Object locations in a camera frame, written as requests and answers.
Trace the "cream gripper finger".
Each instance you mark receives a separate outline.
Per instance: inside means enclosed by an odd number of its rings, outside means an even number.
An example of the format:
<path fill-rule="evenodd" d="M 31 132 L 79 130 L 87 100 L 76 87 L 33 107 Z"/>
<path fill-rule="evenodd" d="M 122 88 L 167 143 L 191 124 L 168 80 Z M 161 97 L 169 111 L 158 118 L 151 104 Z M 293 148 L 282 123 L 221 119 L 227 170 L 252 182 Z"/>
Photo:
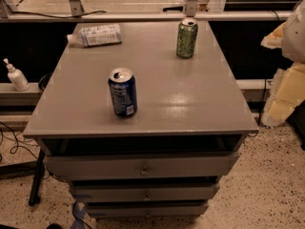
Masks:
<path fill-rule="evenodd" d="M 304 100 L 305 64 L 295 62 L 288 70 L 278 69 L 263 109 L 262 124 L 270 127 L 283 124 Z"/>
<path fill-rule="evenodd" d="M 281 49 L 285 25 L 285 22 L 280 24 L 276 29 L 262 39 L 260 45 L 268 49 Z"/>

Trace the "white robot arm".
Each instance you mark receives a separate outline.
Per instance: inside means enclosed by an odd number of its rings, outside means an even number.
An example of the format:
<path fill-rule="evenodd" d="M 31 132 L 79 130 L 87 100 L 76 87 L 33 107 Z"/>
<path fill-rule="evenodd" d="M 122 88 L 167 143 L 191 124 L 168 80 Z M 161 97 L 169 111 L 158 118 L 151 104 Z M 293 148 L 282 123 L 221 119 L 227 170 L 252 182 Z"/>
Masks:
<path fill-rule="evenodd" d="M 261 122 L 278 126 L 305 100 L 305 4 L 301 2 L 286 22 L 261 41 L 268 49 L 281 49 L 293 64 L 288 70 L 278 69 L 272 80 L 270 96 L 263 109 Z"/>

